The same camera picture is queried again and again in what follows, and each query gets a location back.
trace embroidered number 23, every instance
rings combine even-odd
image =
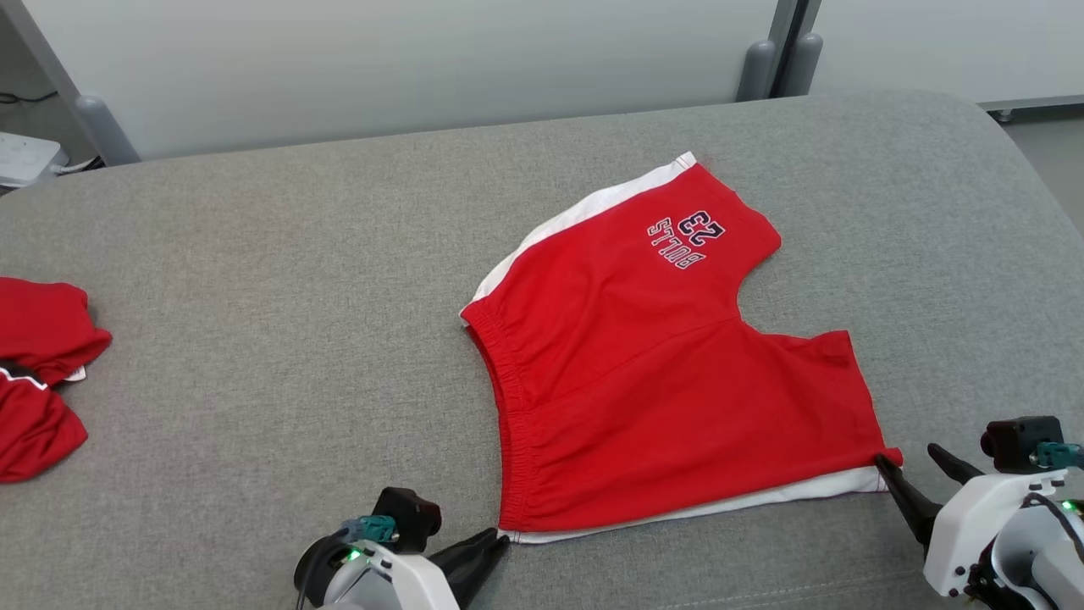
[[[678,222],[678,230],[683,235],[688,235],[693,245],[704,245],[705,237],[715,238],[726,232],[722,224],[712,220],[702,209]]]

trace white side stripe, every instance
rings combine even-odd
[[[486,275],[486,278],[481,281],[481,285],[478,286],[478,290],[475,291],[472,302],[493,291],[493,289],[501,283],[501,280],[503,280],[508,273],[508,269],[512,268],[512,263],[515,261],[516,257],[522,254],[528,247],[551,235],[564,231],[573,224],[582,222],[588,218],[597,216],[611,207],[620,205],[622,202],[628,200],[644,191],[661,186],[694,165],[696,165],[696,157],[693,156],[693,153],[687,152],[674,159],[673,163],[663,165],[662,167],[656,167],[640,178],[629,180],[628,182],[616,186],[609,186],[601,191],[595,191],[580,199],[580,202],[572,207],[569,207],[545,222],[542,222],[535,226],[533,231],[528,233],[526,237],[524,237],[524,241],[519,244],[519,247],[517,247],[515,251],[507,255],[504,260],[501,260],[496,268]]]
[[[644,523],[669,521],[671,519],[688,519],[689,517],[702,517],[705,515],[715,515],[717,512],[739,510],[763,504],[775,504],[810,498],[826,498],[853,492],[883,492],[887,490],[888,486],[883,481],[881,481],[880,473],[877,472],[877,468],[874,466],[864,466],[862,468],[852,468],[851,470],[833,472],[830,475],[822,475],[821,477],[815,477],[799,483],[782,485],[779,488],[764,490],[763,492],[754,492],[744,496],[701,504],[692,508],[684,508],[682,510],[648,517],[647,519],[629,521],[628,523],[620,523],[617,525],[592,528],[589,530],[571,530],[566,532],[507,532],[502,530],[501,533],[507,534],[514,543],[546,544],[558,541],[567,541],[569,538],[578,538],[580,536],[590,536],[591,534],[619,530],[621,528],[642,525]]]
[[[29,381],[38,390],[49,390],[48,386],[46,386],[44,384],[41,384],[37,379],[34,379],[33,377],[12,377],[11,374],[8,373],[8,369],[5,369],[3,367],[0,367],[0,374],[3,374],[3,376],[5,378],[8,378],[8,381]]]

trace teal connector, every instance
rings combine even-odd
[[[1084,452],[1080,445],[1069,443],[1040,443],[1035,447],[1035,466],[1054,470],[1072,466],[1084,469]]]
[[[366,515],[344,521],[343,529],[347,531],[344,536],[347,543],[373,541],[383,544],[396,538],[396,520],[384,515]]]

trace elastic waistband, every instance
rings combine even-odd
[[[467,333],[486,362],[493,400],[496,403],[501,433],[501,519],[503,530],[525,529],[524,514],[531,481],[531,454],[528,438],[529,397],[524,377],[508,346],[507,334],[475,300],[460,314]]]

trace white wall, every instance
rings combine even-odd
[[[1082,0],[822,0],[813,31],[824,50],[811,93],[928,89],[992,106],[1084,95]]]
[[[774,0],[24,0],[143,158],[732,101]]]

